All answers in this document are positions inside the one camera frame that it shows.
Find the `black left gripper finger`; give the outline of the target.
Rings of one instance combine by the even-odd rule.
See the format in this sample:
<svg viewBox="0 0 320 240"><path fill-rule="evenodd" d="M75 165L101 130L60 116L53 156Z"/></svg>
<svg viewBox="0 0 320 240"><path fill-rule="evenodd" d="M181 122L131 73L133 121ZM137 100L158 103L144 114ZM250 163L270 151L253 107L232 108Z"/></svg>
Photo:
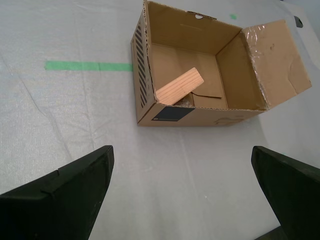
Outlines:
<svg viewBox="0 0 320 240"><path fill-rule="evenodd" d="M263 146L254 146L251 164L280 226L261 240L320 238L320 170Z"/></svg>
<svg viewBox="0 0 320 240"><path fill-rule="evenodd" d="M105 145L0 196L2 240L87 240L110 185Z"/></svg>

